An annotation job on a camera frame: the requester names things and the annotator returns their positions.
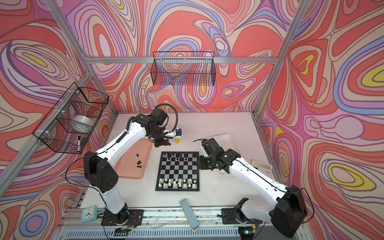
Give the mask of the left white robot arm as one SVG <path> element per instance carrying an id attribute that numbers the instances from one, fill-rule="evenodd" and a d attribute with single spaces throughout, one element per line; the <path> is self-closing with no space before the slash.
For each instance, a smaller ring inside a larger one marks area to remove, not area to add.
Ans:
<path id="1" fill-rule="evenodd" d="M 163 126 L 167 117 L 167 113 L 158 108 L 150 115 L 139 114 L 131 117 L 126 129 L 109 144 L 94 153 L 85 154 L 85 179 L 99 192 L 111 214 L 120 214 L 126 206 L 117 187 L 119 176 L 114 167 L 121 157 L 144 137 L 152 138 L 156 147 L 169 146 L 169 137 Z"/>

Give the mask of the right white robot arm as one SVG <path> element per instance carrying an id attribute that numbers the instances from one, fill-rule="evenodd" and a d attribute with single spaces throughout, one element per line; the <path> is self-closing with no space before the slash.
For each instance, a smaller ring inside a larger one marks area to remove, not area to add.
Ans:
<path id="1" fill-rule="evenodd" d="M 239 218 L 272 223 L 285 237 L 294 237 L 308 215 L 302 189 L 276 182 L 250 165 L 238 152 L 224 151 L 214 138 L 201 139 L 201 146 L 209 170 L 218 169 L 237 177 L 267 201 L 262 205 L 243 198 L 234 208 Z"/>

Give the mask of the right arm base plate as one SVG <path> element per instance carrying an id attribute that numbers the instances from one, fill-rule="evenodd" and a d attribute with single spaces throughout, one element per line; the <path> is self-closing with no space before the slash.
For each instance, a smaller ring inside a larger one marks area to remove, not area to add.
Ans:
<path id="1" fill-rule="evenodd" d="M 252 220 L 246 218 L 240 210 L 235 210 L 234 208 L 221 209 L 220 218 L 224 225 L 244 225 L 254 223 Z"/>

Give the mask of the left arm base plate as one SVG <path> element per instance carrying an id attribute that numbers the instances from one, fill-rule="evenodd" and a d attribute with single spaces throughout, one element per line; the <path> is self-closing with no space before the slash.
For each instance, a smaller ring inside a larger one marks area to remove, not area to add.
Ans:
<path id="1" fill-rule="evenodd" d="M 123 209 L 118 214 L 112 214 L 105 209 L 102 217 L 101 225 L 104 227 L 131 226 L 136 227 L 142 224 L 144 210 L 139 209 Z"/>

